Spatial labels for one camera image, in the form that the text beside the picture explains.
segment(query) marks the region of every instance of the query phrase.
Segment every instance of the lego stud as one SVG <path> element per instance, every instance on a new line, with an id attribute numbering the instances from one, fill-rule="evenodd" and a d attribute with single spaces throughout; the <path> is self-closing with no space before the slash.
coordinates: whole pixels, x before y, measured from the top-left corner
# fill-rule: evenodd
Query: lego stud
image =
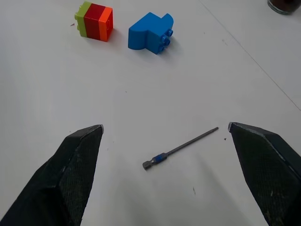
<path id="1" fill-rule="evenodd" d="M 170 44 L 170 40 L 166 39 L 164 45 L 168 46 Z"/>
<path id="2" fill-rule="evenodd" d="M 159 46 L 159 52 L 162 52 L 164 50 L 164 46 Z"/>
<path id="3" fill-rule="evenodd" d="M 167 31 L 167 36 L 168 36 L 168 37 L 171 37 L 171 36 L 173 35 L 173 33 L 174 33 L 173 30 L 168 29 L 168 31 Z"/>
<path id="4" fill-rule="evenodd" d="M 161 42 L 162 42 L 162 43 L 165 43 L 166 40 L 168 40 L 168 37 L 167 37 L 166 34 L 163 34 L 163 35 L 162 35 L 162 38 L 161 38 Z"/>
<path id="5" fill-rule="evenodd" d="M 107 30 L 109 30 L 109 28 L 110 28 L 110 20 L 107 20 L 106 27 L 107 27 Z"/>

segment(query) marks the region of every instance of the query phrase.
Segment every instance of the stacked lego bricks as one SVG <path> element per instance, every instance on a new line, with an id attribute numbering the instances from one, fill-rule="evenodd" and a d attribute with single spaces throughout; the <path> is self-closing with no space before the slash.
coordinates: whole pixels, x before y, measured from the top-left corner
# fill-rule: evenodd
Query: stacked lego bricks
<path id="1" fill-rule="evenodd" d="M 85 1 L 75 14 L 83 37 L 108 41 L 113 30 L 113 9 Z"/>

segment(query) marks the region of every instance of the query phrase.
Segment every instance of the blue lego brick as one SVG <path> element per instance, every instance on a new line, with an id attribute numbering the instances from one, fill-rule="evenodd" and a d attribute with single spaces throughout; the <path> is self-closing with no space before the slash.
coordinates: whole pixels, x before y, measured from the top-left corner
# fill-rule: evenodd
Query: blue lego brick
<path id="1" fill-rule="evenodd" d="M 153 13 L 146 14 L 128 29 L 128 47 L 148 49 L 158 54 L 170 44 L 174 20 L 168 13 L 160 18 Z"/>

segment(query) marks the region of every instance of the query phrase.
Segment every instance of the orange lego brick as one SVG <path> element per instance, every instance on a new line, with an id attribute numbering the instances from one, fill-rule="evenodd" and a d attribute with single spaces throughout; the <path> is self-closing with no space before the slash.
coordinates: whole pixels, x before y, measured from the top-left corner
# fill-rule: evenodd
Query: orange lego brick
<path id="1" fill-rule="evenodd" d="M 87 10 L 84 16 L 84 22 L 88 38 L 100 40 L 98 20 L 101 17 L 104 9 L 105 6 L 92 3 Z"/>
<path id="2" fill-rule="evenodd" d="M 113 9 L 106 7 L 100 16 L 99 20 L 99 33 L 101 41 L 108 41 L 110 34 L 113 30 Z"/>

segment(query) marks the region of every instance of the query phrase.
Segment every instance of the lime green lego brick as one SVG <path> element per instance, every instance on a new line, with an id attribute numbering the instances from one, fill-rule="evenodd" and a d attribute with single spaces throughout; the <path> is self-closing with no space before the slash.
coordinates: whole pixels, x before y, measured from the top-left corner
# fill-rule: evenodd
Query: lime green lego brick
<path id="1" fill-rule="evenodd" d="M 80 7 L 79 11 L 74 15 L 74 18 L 77 20 L 77 30 L 79 30 L 79 33 L 83 37 L 87 37 L 86 33 L 86 27 L 84 22 L 84 16 L 88 9 L 91 6 L 91 2 L 85 1 Z"/>

